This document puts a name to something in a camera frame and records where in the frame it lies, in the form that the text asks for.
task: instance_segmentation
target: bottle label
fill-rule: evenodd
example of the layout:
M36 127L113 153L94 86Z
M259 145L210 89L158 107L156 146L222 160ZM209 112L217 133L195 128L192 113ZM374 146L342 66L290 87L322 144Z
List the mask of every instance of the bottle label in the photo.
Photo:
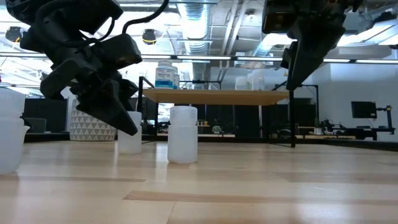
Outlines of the bottle label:
M174 70L158 68L156 69L155 87L173 88Z

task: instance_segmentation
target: light wood surface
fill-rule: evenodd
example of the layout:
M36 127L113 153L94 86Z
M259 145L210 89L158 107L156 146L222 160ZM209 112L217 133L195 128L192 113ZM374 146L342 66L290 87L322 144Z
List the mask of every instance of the light wood surface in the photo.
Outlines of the light wood surface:
M296 138L303 139L304 136L296 135ZM314 134L306 134L306 139L356 139L355 136L333 136L333 135L314 135Z
M398 153L199 143L169 164L167 143L118 155L113 142L25 144L0 176L1 224L396 224Z
M202 105L272 105L289 97L287 91L249 90L163 90L145 89L144 95L157 103Z
M158 135L158 136L168 136L167 133L158 133L157 135ZM198 134L198 137L214 137L214 138L217 138L217 137L222 138L222 137L224 137L224 138L235 138L235 135L234 135L234 134L224 134L224 135L222 135L222 134Z

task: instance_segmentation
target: white container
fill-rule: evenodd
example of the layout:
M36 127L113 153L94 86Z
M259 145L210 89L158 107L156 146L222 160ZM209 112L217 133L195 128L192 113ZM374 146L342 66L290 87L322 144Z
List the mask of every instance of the white container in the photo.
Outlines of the white container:
M180 75L178 75L178 68L173 66L174 69L174 79L173 79L173 88L178 90L180 88Z
M128 111L132 121L136 125L138 132L131 136L122 131L118 131L118 153L119 154L138 154L141 153L142 146L142 115L140 112Z
M0 88L0 175L16 171L21 164L29 129L20 119L24 107L25 95Z
M174 90L178 90L180 88L180 75L174 75Z
M162 60L156 68L155 88L173 89L174 68L168 60Z
M170 109L170 124L178 126L196 125L198 109L192 106L173 106Z
M264 90L265 81L261 70L255 70L248 75L249 90Z
M191 106L170 109L167 159L169 162L189 164L198 158L198 110Z
M235 79L235 90L247 90L248 89L248 78L238 77Z

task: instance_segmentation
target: blue label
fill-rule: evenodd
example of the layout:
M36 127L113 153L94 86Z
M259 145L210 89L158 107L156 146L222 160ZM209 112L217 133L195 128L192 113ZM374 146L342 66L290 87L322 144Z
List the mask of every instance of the blue label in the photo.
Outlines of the blue label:
M163 88L174 88L173 82L171 81L155 81L155 87L163 87Z

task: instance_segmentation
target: ceiling duct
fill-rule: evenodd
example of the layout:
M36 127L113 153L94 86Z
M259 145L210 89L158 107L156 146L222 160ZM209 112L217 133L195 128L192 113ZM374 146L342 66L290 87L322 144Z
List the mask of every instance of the ceiling duct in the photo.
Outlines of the ceiling duct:
M267 34L261 43L252 51L250 56L253 57L272 57L269 52L276 45L290 45L292 39L288 38L285 34ZM242 68L280 68L280 62L246 62L241 66Z
M207 55L209 43L200 41L207 38L210 23L209 4L178 4L178 10L182 18L182 34L188 41L185 42L185 50L189 55ZM210 64L192 63L194 80L210 79Z

